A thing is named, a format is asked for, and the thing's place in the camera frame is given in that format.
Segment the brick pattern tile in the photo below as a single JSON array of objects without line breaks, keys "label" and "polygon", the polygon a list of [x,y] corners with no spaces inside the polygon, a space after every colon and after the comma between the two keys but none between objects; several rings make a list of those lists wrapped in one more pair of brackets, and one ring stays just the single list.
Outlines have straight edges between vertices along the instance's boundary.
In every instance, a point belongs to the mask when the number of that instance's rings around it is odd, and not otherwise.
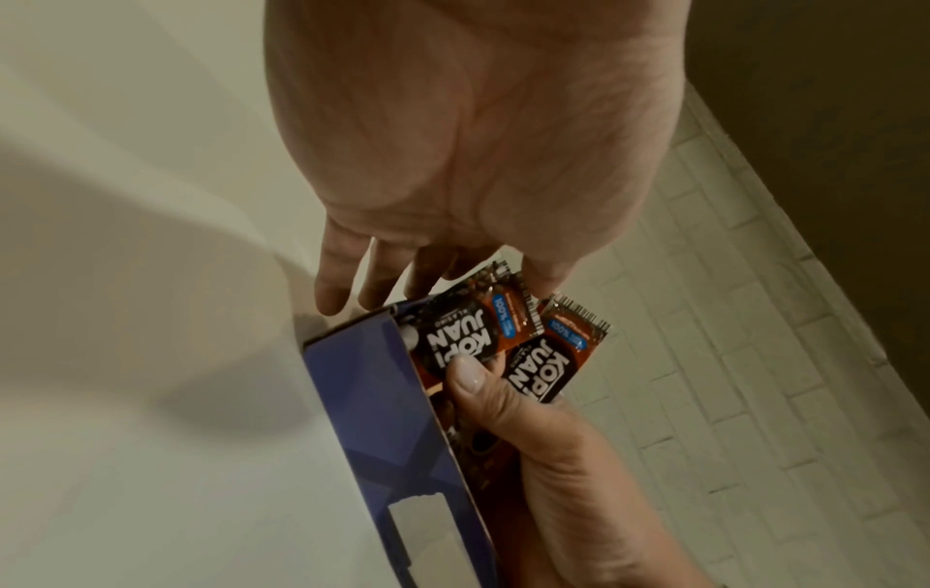
[{"label": "brick pattern tile", "polygon": [[613,325],[565,397],[730,588],[930,585],[930,419],[686,97],[642,215],[563,290]]}]

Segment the floor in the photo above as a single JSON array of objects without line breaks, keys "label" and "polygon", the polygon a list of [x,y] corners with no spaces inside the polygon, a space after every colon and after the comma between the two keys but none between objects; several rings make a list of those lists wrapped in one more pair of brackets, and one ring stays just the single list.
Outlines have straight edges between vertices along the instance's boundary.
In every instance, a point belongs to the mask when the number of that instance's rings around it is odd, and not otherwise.
[{"label": "floor", "polygon": [[565,290],[614,332],[567,396],[715,579],[930,586],[930,423],[691,88],[643,216]]}]

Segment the hand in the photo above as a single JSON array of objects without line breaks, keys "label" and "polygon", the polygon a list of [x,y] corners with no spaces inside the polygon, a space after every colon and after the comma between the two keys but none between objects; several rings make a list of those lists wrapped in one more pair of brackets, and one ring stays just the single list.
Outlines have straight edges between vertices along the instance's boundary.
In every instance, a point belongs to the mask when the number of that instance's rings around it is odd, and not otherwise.
[{"label": "hand", "polygon": [[638,210],[681,103],[689,0],[267,0],[281,135],[327,219],[317,306],[508,244],[550,294]]},{"label": "hand", "polygon": [[713,587],[583,418],[519,394],[469,356],[452,361],[446,389],[466,418],[520,451],[520,479],[495,480],[480,501],[513,585]]}]

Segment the cardboard box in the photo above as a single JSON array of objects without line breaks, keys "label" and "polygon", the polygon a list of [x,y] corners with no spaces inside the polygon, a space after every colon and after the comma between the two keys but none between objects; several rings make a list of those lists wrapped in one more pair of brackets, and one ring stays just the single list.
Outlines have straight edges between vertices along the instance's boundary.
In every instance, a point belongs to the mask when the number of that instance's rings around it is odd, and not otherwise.
[{"label": "cardboard box", "polygon": [[393,319],[410,304],[308,342],[303,360],[400,585],[495,588],[490,538]]}]

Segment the blue label on sachet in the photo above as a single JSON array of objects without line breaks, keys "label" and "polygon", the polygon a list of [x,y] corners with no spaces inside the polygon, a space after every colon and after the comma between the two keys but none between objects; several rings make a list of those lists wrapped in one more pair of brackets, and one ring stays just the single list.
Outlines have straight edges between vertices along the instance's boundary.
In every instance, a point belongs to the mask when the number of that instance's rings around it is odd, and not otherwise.
[{"label": "blue label on sachet", "polygon": [[551,319],[549,321],[549,329],[558,333],[560,337],[569,342],[569,345],[579,351],[584,351],[584,348],[588,346],[588,342],[584,340],[584,337],[556,319]]},{"label": "blue label on sachet", "polygon": [[513,325],[511,309],[507,307],[507,299],[504,298],[503,294],[495,294],[494,297],[491,298],[491,303],[494,305],[494,312],[497,313],[497,320],[501,324],[501,330],[504,332],[504,336],[508,339],[513,339],[516,335],[516,327]]}]

